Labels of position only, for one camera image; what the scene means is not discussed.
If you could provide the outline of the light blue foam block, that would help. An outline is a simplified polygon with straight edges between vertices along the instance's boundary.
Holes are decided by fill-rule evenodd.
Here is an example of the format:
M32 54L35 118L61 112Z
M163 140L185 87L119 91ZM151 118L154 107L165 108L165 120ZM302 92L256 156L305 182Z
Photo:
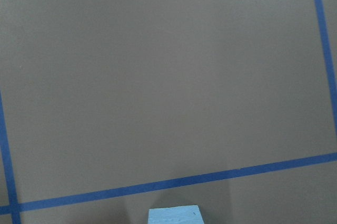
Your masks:
M190 223L204 224L197 205L178 206L170 208L154 208L148 211L148 224Z

